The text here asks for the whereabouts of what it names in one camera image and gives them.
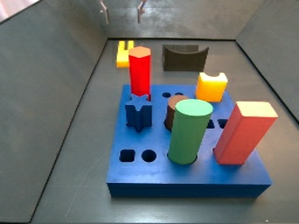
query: blue block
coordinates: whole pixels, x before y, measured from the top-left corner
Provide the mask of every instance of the blue block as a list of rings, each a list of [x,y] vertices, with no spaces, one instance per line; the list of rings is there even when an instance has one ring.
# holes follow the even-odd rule
[[[125,125],[141,132],[144,127],[152,126],[152,103],[146,100],[146,94],[130,94],[130,97],[130,101],[125,103]]]
[[[270,186],[270,178],[256,150],[242,165],[218,165],[212,149],[229,118],[233,102],[225,92],[213,112],[192,164],[174,164],[166,157],[170,132],[164,127],[168,97],[184,94],[194,98],[193,85],[152,85],[153,124],[136,133],[126,127],[125,103],[129,85],[124,85],[118,104],[114,141],[106,172],[112,197],[218,197],[254,198]]]

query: cylinder top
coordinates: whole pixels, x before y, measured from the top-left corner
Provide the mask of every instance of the cylinder top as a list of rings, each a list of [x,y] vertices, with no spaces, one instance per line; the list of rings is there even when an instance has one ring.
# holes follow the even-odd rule
[[[210,104],[196,99],[178,101],[174,109],[186,116],[205,116],[212,112]]]

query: blue star block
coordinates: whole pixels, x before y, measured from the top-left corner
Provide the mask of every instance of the blue star block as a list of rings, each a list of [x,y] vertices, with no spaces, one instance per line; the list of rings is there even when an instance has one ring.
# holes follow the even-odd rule
[[[132,100],[125,103],[125,125],[141,132],[142,127],[152,126],[152,103],[146,100],[146,94],[130,94],[130,97]]]

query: yellow arch block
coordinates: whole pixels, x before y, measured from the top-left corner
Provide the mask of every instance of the yellow arch block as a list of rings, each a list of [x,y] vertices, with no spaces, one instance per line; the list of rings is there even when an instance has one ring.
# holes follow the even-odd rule
[[[205,102],[220,102],[226,85],[228,79],[224,73],[220,73],[217,77],[200,73],[194,92],[196,98]]]
[[[134,48],[134,41],[126,41],[126,48],[125,48],[125,41],[117,42],[117,51],[116,51],[116,67],[129,67],[128,64],[128,50]]]

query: gray wall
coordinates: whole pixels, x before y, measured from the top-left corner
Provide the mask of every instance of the gray wall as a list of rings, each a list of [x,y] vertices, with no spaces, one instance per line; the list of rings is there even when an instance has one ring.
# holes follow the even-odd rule
[[[237,43],[299,120],[299,1],[265,0]]]
[[[138,24],[140,2],[104,1],[109,38],[236,39],[262,0],[148,0]]]
[[[106,42],[98,2],[44,0],[0,25],[0,221],[26,222]]]

